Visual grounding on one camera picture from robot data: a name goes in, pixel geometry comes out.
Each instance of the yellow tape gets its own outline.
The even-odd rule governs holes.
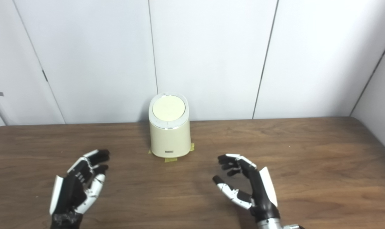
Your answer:
[[[178,158],[164,158],[164,162],[172,162],[172,161],[177,161]]]

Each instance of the round lid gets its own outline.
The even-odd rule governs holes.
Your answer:
[[[185,104],[182,99],[174,95],[165,95],[153,104],[153,113],[163,121],[174,121],[179,119],[185,112]]]

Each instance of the canister lid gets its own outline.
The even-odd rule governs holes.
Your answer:
[[[164,95],[153,104],[154,115],[163,121],[177,120],[184,112],[184,102],[175,95]]]
[[[187,99],[180,93],[160,93],[150,101],[148,116],[158,128],[177,129],[189,121]]]

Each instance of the wood grain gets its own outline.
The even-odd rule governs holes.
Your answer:
[[[177,162],[149,155],[147,123],[0,127],[0,229],[49,228],[54,176],[86,152],[111,151],[101,196],[82,229],[254,229],[212,183],[217,156],[268,166],[285,224],[385,228],[385,148],[356,119],[191,122],[195,151]]]

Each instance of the robotic hand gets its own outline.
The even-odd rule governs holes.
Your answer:
[[[218,188],[235,204],[250,210],[259,229],[304,229],[299,225],[281,227],[280,213],[277,209],[277,197],[267,167],[258,171],[256,165],[246,157],[226,154],[218,157],[222,170],[229,170],[229,177],[243,173],[252,186],[252,195],[226,184],[220,177],[213,181]]]
[[[83,214],[98,198],[105,181],[109,160],[107,149],[96,149],[80,157],[67,171],[65,178],[57,176],[49,213],[51,229],[79,229]]]

